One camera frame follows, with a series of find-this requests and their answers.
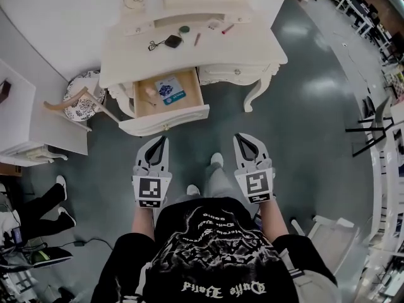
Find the green object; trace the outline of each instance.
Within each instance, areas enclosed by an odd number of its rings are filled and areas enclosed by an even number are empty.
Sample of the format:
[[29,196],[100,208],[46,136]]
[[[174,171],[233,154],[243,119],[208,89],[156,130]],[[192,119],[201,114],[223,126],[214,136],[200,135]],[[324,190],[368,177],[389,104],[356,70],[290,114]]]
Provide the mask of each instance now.
[[179,32],[180,33],[189,33],[190,30],[191,29],[188,26],[182,26],[182,27],[180,27]]

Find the green floor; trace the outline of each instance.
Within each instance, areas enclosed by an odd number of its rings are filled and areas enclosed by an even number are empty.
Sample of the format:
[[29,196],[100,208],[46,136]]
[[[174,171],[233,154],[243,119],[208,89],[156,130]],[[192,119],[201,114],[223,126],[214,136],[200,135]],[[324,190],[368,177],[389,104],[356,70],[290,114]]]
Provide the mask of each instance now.
[[[352,158],[352,136],[345,126],[359,118],[359,109],[347,78],[318,28],[295,0],[286,0],[273,31],[288,56],[270,88],[243,112],[250,88],[217,83],[202,88],[210,105],[209,118],[172,128],[169,201],[184,194],[190,183],[202,185],[203,170],[211,154],[221,152],[229,178],[237,187],[232,137],[251,134],[263,141],[276,168],[275,193],[285,219],[297,217],[311,226],[311,215],[344,217],[364,226],[372,213],[372,167],[368,153]],[[108,108],[116,110],[111,99]],[[101,237],[110,243],[130,232],[134,194],[131,174],[138,148],[148,138],[120,130],[103,115],[91,120],[88,156],[69,154],[69,160],[39,165],[24,171],[27,191],[42,195],[58,174],[68,183],[66,205],[77,219],[69,231],[48,237],[50,245],[76,237]],[[249,207],[251,212],[256,207]],[[40,287],[64,285],[80,302],[90,300],[110,249],[101,242],[85,247],[66,246],[74,259],[53,268],[35,271]],[[51,290],[44,296],[54,299]]]

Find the vanity tabletop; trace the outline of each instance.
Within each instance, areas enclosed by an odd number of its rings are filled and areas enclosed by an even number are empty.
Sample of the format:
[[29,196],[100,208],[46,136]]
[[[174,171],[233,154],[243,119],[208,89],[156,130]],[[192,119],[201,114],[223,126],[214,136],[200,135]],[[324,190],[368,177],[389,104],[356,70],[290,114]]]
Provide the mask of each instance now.
[[[134,82],[182,68],[211,64],[262,66],[286,64],[287,57],[273,32],[260,17],[250,23],[236,24],[225,35],[230,24],[221,23],[212,30],[208,21],[184,21],[156,24],[156,28],[132,36],[124,36],[119,25],[112,27],[104,42],[100,86],[108,88],[118,83]],[[149,51],[170,35],[178,35],[181,26],[190,32],[182,34],[183,43],[173,49],[164,44]],[[194,46],[200,33],[198,44]]]

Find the open drawer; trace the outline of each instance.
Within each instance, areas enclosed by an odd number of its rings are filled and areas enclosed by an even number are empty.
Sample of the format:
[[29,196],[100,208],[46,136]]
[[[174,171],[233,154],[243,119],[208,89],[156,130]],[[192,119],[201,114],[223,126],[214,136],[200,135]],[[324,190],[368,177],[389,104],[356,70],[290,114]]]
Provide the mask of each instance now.
[[[170,105],[165,105],[160,95],[149,97],[147,88],[157,91],[155,82],[175,76],[186,96]],[[134,136],[148,136],[168,130],[185,122],[206,119],[209,105],[203,103],[201,87],[196,69],[167,73],[133,83],[135,119],[121,121],[119,127]]]

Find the red pen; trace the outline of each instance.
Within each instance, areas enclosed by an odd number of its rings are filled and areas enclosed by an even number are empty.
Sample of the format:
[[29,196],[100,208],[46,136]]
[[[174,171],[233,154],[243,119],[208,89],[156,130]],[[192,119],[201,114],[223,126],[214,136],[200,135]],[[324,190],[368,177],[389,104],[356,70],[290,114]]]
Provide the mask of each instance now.
[[231,25],[230,27],[226,28],[224,31],[222,31],[222,34],[226,34],[230,29],[232,29],[234,27],[234,24]]

